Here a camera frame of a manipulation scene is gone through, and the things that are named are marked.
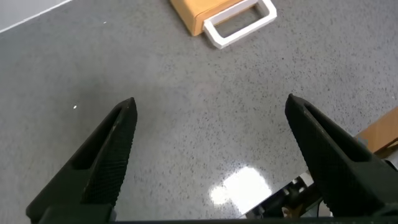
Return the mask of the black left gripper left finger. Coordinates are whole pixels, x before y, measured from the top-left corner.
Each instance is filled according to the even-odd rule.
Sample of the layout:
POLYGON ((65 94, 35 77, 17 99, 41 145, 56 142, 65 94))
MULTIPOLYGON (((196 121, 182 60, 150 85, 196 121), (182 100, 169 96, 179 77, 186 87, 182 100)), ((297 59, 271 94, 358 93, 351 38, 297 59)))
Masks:
POLYGON ((133 98, 118 103, 26 209, 32 223, 109 223, 137 123, 133 98))

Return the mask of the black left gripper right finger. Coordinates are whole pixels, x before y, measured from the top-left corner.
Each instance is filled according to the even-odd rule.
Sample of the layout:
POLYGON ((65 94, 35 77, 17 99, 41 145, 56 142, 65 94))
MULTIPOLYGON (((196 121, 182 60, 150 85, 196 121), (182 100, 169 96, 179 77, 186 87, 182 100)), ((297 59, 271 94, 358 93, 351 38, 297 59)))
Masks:
POLYGON ((397 215, 397 170, 303 98, 285 115, 310 174, 336 217, 397 215))

